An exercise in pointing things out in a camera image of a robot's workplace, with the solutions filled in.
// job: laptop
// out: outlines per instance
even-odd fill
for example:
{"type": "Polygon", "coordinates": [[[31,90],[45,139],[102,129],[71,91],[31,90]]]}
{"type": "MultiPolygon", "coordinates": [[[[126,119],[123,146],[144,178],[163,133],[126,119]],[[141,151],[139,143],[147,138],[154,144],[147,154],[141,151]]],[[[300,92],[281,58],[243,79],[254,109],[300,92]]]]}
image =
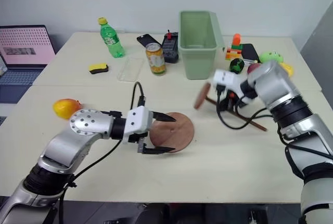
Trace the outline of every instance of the laptop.
{"type": "Polygon", "coordinates": [[[0,56],[0,103],[17,103],[55,52],[44,25],[10,25],[0,26],[0,56]]]}

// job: bottle cap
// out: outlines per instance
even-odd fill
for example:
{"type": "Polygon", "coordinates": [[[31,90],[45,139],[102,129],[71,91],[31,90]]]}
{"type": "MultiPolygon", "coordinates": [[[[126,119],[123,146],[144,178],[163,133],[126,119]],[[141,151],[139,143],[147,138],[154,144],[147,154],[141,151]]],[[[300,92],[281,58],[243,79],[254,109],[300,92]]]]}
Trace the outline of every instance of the bottle cap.
{"type": "Polygon", "coordinates": [[[105,25],[107,23],[108,21],[104,17],[98,18],[98,24],[105,25]]]}

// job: green basket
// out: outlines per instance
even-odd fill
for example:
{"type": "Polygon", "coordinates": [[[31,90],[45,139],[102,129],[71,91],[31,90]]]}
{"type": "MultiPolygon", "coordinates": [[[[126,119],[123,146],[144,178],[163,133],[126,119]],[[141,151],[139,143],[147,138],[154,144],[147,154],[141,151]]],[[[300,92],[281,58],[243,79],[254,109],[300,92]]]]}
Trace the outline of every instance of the green basket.
{"type": "Polygon", "coordinates": [[[189,80],[209,77],[218,48],[224,48],[217,16],[209,11],[179,13],[178,54],[189,80]]]}

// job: soda bottle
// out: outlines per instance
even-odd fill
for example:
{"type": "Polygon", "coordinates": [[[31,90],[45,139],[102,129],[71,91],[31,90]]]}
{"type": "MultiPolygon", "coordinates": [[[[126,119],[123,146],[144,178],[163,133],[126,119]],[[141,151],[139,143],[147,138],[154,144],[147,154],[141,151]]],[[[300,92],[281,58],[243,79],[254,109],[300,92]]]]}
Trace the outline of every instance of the soda bottle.
{"type": "Polygon", "coordinates": [[[116,31],[110,27],[105,18],[98,18],[100,24],[100,36],[109,49],[109,52],[115,58],[120,58],[125,55],[124,48],[121,46],[116,31]]]}

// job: smartphone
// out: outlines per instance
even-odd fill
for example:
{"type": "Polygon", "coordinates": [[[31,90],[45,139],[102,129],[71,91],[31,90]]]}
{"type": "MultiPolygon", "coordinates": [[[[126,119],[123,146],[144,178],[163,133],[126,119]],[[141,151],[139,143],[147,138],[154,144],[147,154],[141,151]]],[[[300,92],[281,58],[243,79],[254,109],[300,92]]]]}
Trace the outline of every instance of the smartphone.
{"type": "Polygon", "coordinates": [[[154,39],[153,37],[151,37],[149,34],[144,34],[139,36],[138,38],[136,38],[137,41],[139,41],[139,43],[141,45],[143,45],[144,47],[146,47],[148,44],[150,43],[158,43],[160,44],[156,39],[154,39]]]}

